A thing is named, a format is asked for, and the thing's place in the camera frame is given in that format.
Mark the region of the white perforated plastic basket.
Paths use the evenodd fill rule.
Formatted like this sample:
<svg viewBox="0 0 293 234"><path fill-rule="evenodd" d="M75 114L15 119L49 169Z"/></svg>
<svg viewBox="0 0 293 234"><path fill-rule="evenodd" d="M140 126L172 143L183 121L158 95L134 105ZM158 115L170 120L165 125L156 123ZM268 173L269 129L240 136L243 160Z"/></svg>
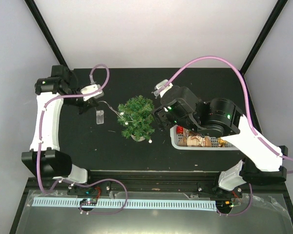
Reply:
<svg viewBox="0 0 293 234"><path fill-rule="evenodd" d="M178 150L237 150L220 138L200 136L177 125L170 129L170 138L172 146Z"/></svg>

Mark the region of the small green christmas tree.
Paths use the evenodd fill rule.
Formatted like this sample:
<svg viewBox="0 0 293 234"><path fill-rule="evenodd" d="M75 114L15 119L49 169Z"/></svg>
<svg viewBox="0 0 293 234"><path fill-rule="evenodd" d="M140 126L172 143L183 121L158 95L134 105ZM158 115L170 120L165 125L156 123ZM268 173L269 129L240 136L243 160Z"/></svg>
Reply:
<svg viewBox="0 0 293 234"><path fill-rule="evenodd" d="M152 143L151 135L155 129L151 126L154 109L153 101L142 95L130 98L118 105L118 122L124 127L122 136L136 142Z"/></svg>

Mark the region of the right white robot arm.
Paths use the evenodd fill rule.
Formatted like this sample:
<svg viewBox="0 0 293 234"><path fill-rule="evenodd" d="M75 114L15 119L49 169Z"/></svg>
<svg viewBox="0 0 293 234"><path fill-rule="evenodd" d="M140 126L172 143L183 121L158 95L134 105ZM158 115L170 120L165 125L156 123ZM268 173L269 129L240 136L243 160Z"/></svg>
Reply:
<svg viewBox="0 0 293 234"><path fill-rule="evenodd" d="M245 183L270 185L286 181L282 150L252 131L248 118L232 101L215 98L204 102L189 88L172 84L157 84L153 93L160 98L161 105L152 115L162 130L178 125L204 137L221 138L246 156L220 172L212 184L215 195L224 196Z"/></svg>

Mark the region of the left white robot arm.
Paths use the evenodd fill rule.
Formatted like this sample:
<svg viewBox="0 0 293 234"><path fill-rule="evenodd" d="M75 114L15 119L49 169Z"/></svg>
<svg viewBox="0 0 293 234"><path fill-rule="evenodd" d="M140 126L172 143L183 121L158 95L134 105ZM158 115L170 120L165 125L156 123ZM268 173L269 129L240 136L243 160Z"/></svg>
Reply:
<svg viewBox="0 0 293 234"><path fill-rule="evenodd" d="M96 99L104 93L101 86L94 82L82 89L71 88L70 82L74 76L66 66L54 65L49 77L37 80L35 133L29 151L22 153L21 160L36 177L78 183L78 189L88 195L94 191L95 182L88 178L86 169L74 165L71 157L60 150L60 114L65 104L78 107L80 114L97 107Z"/></svg>

